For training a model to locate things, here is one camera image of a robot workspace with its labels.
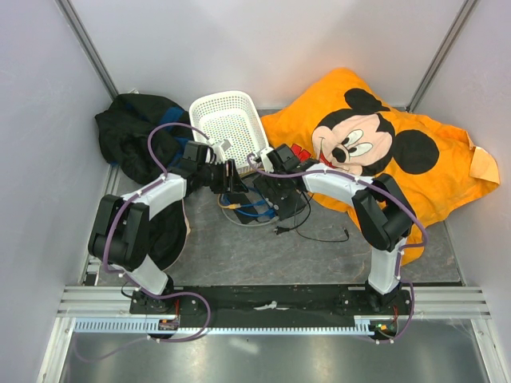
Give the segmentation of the black network switch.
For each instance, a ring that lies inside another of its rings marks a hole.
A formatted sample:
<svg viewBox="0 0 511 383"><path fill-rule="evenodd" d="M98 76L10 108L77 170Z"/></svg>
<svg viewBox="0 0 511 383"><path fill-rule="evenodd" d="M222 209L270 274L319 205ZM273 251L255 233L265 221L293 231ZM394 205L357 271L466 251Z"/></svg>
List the black network switch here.
<svg viewBox="0 0 511 383"><path fill-rule="evenodd" d="M259 175L253 180L253 185L281 220L293 217L307 206L291 179Z"/></svg>

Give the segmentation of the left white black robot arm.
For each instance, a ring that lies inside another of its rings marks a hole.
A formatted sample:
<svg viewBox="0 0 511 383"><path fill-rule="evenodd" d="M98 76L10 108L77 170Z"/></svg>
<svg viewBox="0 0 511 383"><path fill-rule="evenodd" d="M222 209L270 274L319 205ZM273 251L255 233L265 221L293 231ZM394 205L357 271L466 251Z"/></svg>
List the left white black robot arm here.
<svg viewBox="0 0 511 383"><path fill-rule="evenodd" d="M150 258L150 221L174 203L182 203L188 189L196 185L215 194L245 192L236 162L227 158L231 146L227 139L215 144L190 141L179 168L127 195L104 195L99 202L89 254L102 261L106 272L122 271L136 283L158 314L172 310L176 296L169 277Z"/></svg>

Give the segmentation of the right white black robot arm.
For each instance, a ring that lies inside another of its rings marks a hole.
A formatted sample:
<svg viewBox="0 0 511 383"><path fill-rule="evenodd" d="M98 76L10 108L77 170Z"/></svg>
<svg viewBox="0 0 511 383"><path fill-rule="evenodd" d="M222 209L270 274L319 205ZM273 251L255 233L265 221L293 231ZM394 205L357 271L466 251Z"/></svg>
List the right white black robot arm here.
<svg viewBox="0 0 511 383"><path fill-rule="evenodd" d="M290 180L308 193L324 195L351 207L363 238L371 247L372 288L366 293L367 308L384 314L394 305L393 290L400 283L400 261L417 217L394 179L355 176L335 170L312 158L304 161L286 145L265 148L247 156L248 165L263 176Z"/></svg>

